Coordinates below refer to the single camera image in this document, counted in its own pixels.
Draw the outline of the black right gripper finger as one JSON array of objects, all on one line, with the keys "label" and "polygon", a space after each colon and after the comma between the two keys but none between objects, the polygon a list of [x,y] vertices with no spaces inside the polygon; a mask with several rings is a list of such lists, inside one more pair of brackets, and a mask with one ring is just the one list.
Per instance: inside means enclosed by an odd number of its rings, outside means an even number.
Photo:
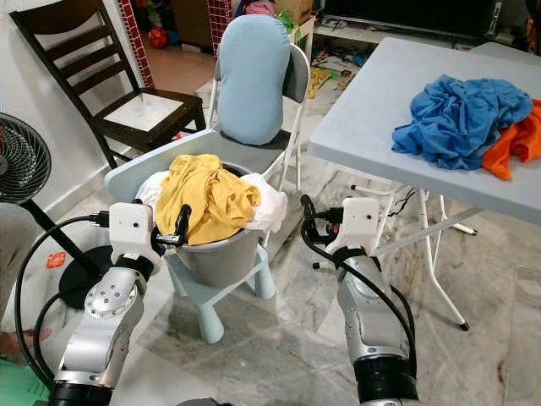
[{"label": "black right gripper finger", "polygon": [[302,239],[320,239],[316,223],[317,211],[314,209],[312,198],[308,194],[301,195],[301,206],[303,209],[303,220],[301,221]]}]

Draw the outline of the yellow garment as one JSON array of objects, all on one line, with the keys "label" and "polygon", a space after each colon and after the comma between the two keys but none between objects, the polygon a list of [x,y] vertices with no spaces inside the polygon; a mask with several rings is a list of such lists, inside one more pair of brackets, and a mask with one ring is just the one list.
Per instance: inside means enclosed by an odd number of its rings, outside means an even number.
[{"label": "yellow garment", "polygon": [[175,157],[161,187],[155,205],[160,233],[177,232],[179,212],[190,206],[187,243],[192,246],[229,239],[246,227],[260,204],[258,189],[225,170],[213,154]]}]

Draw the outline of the blue garment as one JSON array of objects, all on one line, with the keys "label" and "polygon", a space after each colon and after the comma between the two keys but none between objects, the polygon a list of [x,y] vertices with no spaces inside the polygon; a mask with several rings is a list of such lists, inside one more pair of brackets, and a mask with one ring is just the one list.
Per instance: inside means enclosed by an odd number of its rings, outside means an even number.
[{"label": "blue garment", "polygon": [[391,132],[391,150],[440,169],[476,170],[500,131],[531,108],[533,98],[507,80],[440,76],[410,101],[410,123]]}]

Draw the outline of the white garment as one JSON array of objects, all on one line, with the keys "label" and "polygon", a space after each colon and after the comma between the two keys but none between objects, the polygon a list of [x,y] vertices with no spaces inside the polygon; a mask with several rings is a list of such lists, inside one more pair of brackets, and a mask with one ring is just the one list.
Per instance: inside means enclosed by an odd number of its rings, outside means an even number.
[{"label": "white garment", "polygon": [[[136,200],[140,200],[148,206],[156,205],[159,200],[162,187],[161,182],[168,175],[167,171],[151,174],[149,178],[139,186],[136,193]],[[285,220],[287,211],[287,195],[279,190],[270,187],[262,174],[249,173],[241,175],[243,181],[246,181],[256,187],[260,192],[260,204],[255,207],[254,217],[247,221],[247,229],[252,231],[270,231],[275,232],[281,227],[281,222]]]}]

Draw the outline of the grey laundry bucket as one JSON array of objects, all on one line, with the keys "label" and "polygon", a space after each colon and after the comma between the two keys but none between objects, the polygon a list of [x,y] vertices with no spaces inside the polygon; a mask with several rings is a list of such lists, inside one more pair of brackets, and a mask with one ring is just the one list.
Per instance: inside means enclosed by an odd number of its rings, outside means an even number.
[{"label": "grey laundry bucket", "polygon": [[228,239],[179,247],[177,255],[195,282],[224,288],[242,282],[252,271],[264,235],[259,229],[240,228]]}]

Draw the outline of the light blue child chair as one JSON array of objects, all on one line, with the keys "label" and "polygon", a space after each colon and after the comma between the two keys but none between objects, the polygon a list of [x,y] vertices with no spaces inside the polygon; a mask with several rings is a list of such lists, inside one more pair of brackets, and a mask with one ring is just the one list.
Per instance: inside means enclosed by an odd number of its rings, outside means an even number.
[{"label": "light blue child chair", "polygon": [[[219,156],[225,165],[236,169],[237,173],[262,173],[281,162],[281,153],[289,142],[289,134],[280,140],[263,146],[243,145],[229,140],[215,130],[204,130],[173,140],[167,145],[148,151],[146,154],[125,162],[109,171],[105,177],[105,185],[114,200],[127,202],[134,200],[139,186],[151,174],[162,173],[169,169],[175,157],[181,155],[214,154]],[[263,240],[256,248],[256,262],[252,271],[242,282],[232,283],[224,288],[213,288],[197,283],[190,277],[185,265],[179,260],[177,248],[167,249],[165,254],[165,272],[172,279],[175,294],[179,298],[189,299],[196,306],[199,329],[208,344],[219,342],[224,335],[224,326],[214,305],[229,295],[236,287],[248,285],[256,297],[264,300],[276,294],[274,276],[270,269],[270,256],[267,255]]]}]

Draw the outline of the dark wooden chair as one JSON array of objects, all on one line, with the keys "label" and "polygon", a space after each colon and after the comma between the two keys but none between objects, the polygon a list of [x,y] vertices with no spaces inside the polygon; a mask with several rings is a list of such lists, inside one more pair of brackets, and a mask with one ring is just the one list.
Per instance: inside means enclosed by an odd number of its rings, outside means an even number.
[{"label": "dark wooden chair", "polygon": [[[205,130],[200,97],[138,84],[135,70],[103,0],[58,0],[10,14],[30,49],[89,125],[109,167],[127,159],[109,140],[137,152],[177,138],[189,124]],[[82,96],[108,79],[127,80],[130,91],[92,112]]]}]

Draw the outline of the grey folding table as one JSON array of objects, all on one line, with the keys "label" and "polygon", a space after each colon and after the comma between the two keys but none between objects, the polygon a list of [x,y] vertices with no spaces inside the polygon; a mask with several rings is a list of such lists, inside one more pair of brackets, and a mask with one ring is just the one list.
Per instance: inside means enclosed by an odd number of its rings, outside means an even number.
[{"label": "grey folding table", "polygon": [[391,133],[411,119],[410,101],[440,76],[505,79],[541,98],[541,57],[500,44],[464,52],[409,40],[386,38],[310,135],[309,154],[417,190],[420,231],[374,248],[377,256],[421,241],[426,271],[462,330],[470,325],[436,278],[440,236],[446,228],[483,211],[541,225],[541,158],[515,167],[514,178],[443,170],[391,150]]}]

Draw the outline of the grey folding chair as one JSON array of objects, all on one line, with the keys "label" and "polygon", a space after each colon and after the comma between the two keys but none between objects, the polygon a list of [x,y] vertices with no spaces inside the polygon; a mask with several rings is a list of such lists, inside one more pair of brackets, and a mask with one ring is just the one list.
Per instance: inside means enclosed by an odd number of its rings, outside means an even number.
[{"label": "grey folding chair", "polygon": [[[277,132],[275,138],[270,141],[273,143],[274,140],[280,140],[289,134],[289,142],[285,147],[285,150],[281,153],[281,162],[277,163],[274,167],[268,170],[266,175],[263,174],[264,178],[269,178],[272,173],[280,173],[281,178],[279,178],[278,184],[285,184],[285,179],[287,176],[287,168],[294,166],[295,169],[300,170],[300,133],[301,133],[301,124],[302,119],[301,115],[304,109],[304,101],[306,98],[306,92],[309,88],[309,79],[312,70],[309,67],[308,55],[304,53],[301,47],[298,47],[297,44],[290,42],[289,37],[287,41],[291,44],[290,49],[290,59],[289,65],[287,65],[287,73],[285,80],[283,80],[283,120],[281,128]],[[217,60],[216,66],[214,67],[214,78],[211,81],[211,97],[210,97],[210,112],[211,112],[211,123],[212,128],[216,132],[219,132],[221,135],[225,136],[229,140],[234,140],[229,138],[229,136],[224,135],[220,131],[219,124],[217,123],[216,118],[216,105],[219,101],[219,73],[217,73]]]}]

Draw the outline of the light blue cushion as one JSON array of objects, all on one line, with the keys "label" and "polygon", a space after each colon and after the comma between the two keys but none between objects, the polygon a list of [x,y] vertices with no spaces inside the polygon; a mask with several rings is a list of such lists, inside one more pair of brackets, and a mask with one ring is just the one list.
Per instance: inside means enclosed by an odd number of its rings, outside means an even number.
[{"label": "light blue cushion", "polygon": [[247,14],[221,36],[216,118],[224,135],[247,145],[271,142],[283,120],[283,82],[291,44],[275,17]]}]

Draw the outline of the black standing fan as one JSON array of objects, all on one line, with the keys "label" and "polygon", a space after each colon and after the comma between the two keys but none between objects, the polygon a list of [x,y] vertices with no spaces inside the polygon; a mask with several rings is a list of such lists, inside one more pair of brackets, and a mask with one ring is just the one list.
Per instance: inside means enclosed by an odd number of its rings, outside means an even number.
[{"label": "black standing fan", "polygon": [[[3,126],[0,201],[3,204],[22,206],[44,231],[54,228],[57,224],[32,200],[51,175],[49,147],[41,135],[24,121],[4,112],[0,113],[0,119]],[[59,279],[61,299],[69,308],[83,310],[85,295],[112,265],[112,247],[81,249],[62,229],[53,232],[52,239],[73,258]]]}]

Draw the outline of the green plastic basket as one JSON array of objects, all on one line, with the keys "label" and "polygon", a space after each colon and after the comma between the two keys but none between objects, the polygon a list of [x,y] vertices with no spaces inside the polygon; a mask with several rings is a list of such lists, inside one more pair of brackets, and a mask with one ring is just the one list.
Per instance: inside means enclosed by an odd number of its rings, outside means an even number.
[{"label": "green plastic basket", "polygon": [[49,395],[30,367],[0,359],[1,406],[47,406]]}]

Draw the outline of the orange garment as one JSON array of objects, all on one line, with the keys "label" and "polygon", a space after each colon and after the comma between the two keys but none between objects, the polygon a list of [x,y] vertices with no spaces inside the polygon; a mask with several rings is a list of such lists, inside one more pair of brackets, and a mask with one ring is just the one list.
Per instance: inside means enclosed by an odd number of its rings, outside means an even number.
[{"label": "orange garment", "polygon": [[511,158],[529,163],[541,157],[541,98],[533,98],[533,108],[526,118],[500,131],[482,158],[482,167],[496,178],[511,179]]}]

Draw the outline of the black television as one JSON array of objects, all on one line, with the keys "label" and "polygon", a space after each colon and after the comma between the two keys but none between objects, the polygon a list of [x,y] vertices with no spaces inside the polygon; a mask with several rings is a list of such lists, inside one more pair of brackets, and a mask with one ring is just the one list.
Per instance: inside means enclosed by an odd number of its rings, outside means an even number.
[{"label": "black television", "polygon": [[322,0],[322,14],[335,19],[483,37],[498,19],[502,0]]}]

